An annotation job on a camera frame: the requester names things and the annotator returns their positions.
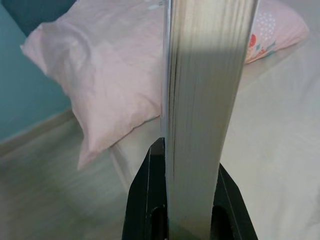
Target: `white pillow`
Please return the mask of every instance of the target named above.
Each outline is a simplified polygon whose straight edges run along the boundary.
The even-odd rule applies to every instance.
[[[161,111],[159,0],[78,0],[21,47],[70,97],[84,140],[79,168]]]

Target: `baseboard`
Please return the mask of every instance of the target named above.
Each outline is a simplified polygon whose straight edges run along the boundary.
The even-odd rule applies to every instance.
[[[60,126],[61,124],[73,119],[75,116],[71,109],[59,113],[49,119],[33,126],[30,130],[15,135],[8,140],[0,142],[0,157],[9,154],[10,152],[27,144],[31,140],[40,135]]]

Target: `mattress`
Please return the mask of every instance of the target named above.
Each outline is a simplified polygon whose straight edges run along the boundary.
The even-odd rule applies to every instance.
[[[221,163],[260,240],[319,240],[320,2],[283,2],[302,15],[310,35],[244,67]],[[158,137],[154,119],[113,147],[128,185]]]

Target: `floor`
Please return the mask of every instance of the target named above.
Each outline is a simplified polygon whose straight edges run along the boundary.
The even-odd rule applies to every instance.
[[[0,157],[1,240],[120,240],[127,194],[105,151],[77,171],[76,121]]]

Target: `pillow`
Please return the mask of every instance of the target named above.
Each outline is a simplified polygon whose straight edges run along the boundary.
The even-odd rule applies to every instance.
[[[304,20],[290,7],[262,0],[253,24],[245,62],[251,63],[277,50],[297,44],[308,35]]]
[[[84,133],[79,168],[159,116],[163,22],[159,0],[78,0],[22,46],[71,99]]]

